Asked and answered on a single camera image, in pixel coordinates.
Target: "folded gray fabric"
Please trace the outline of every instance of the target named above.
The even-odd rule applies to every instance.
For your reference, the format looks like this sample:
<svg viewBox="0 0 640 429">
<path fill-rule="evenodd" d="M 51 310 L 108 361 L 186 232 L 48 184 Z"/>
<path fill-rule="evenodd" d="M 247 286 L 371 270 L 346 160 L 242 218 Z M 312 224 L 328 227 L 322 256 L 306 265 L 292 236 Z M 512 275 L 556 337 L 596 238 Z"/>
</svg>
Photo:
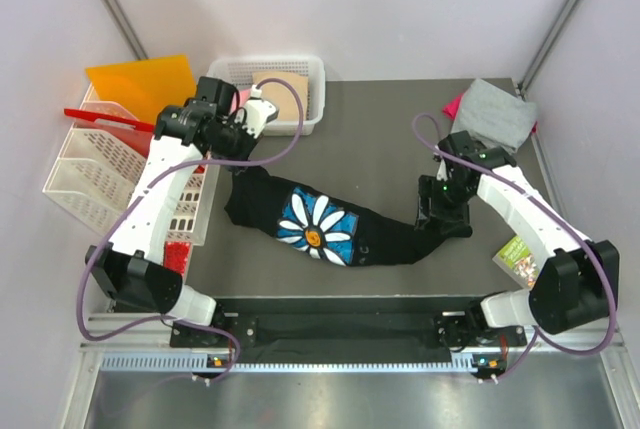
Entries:
<svg viewBox="0 0 640 429">
<path fill-rule="evenodd" d="M 502 146 L 513 154 L 527 140 L 537 120 L 535 103 L 476 79 L 462 96 L 451 132 L 469 131 L 485 146 Z"/>
</svg>

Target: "folded black fabric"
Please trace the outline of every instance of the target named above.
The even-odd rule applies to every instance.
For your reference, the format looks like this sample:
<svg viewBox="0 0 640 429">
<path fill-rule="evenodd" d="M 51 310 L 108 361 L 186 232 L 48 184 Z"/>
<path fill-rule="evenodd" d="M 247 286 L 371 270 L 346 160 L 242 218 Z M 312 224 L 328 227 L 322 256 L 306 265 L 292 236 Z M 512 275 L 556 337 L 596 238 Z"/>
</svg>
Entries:
<svg viewBox="0 0 640 429">
<path fill-rule="evenodd" d="M 251 167 L 233 175 L 231 221 L 261 230 L 316 259 L 344 266 L 413 264 L 448 237 L 438 221 L 421 227 L 322 194 Z M 467 231 L 456 234 L 468 237 Z"/>
</svg>

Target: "orange flower center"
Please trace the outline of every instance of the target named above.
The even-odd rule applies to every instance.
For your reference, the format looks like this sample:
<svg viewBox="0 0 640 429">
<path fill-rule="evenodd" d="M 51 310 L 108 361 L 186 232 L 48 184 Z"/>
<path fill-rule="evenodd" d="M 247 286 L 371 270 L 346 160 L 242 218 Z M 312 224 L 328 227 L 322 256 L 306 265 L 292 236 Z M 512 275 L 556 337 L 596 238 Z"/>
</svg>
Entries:
<svg viewBox="0 0 640 429">
<path fill-rule="evenodd" d="M 320 237 L 320 234 L 318 234 L 318 232 L 314 231 L 313 229 L 307 229 L 306 231 L 304 231 L 304 237 L 312 247 L 320 247 L 320 245 L 322 244 L 322 238 Z"/>
</svg>

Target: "plastic basket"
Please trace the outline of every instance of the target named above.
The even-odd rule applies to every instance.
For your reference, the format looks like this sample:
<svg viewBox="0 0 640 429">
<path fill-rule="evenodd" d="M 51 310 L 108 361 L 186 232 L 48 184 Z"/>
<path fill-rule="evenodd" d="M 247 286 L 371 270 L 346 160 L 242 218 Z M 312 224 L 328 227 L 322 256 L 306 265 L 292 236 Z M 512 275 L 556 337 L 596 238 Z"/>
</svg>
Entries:
<svg viewBox="0 0 640 429">
<path fill-rule="evenodd" d="M 43 192 L 76 218 L 105 234 L 127 208 L 145 160 L 99 129 L 71 128 Z M 171 221 L 167 241 L 204 244 L 219 168 L 193 174 Z"/>
<path fill-rule="evenodd" d="M 213 62 L 207 76 L 217 77 L 243 90 L 251 87 L 254 72 L 286 71 L 309 78 L 307 118 L 302 124 L 302 134 L 309 135 L 322 120 L 325 101 L 324 64 L 315 56 L 260 56 L 228 57 Z M 297 121 L 273 121 L 265 128 L 266 136 L 292 136 L 298 127 Z"/>
</svg>

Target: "white wall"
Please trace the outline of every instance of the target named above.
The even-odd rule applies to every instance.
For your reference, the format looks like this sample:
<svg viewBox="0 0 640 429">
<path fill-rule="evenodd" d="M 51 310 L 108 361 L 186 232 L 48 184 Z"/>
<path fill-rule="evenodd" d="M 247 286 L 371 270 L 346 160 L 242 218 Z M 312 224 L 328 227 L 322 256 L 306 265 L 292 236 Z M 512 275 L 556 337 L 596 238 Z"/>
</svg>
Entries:
<svg viewBox="0 0 640 429">
<path fill-rule="evenodd" d="M 151 55 L 313 53 L 332 80 L 520 77 L 562 0 L 120 0 Z"/>
<path fill-rule="evenodd" d="M 96 236 L 41 190 L 83 68 L 131 55 L 100 0 L 1 0 L 0 12 L 0 426 L 50 428 L 77 360 L 75 291 Z"/>
<path fill-rule="evenodd" d="M 621 253 L 619 318 L 640 371 L 640 12 L 584 0 L 530 91 L 568 217 Z"/>
</svg>

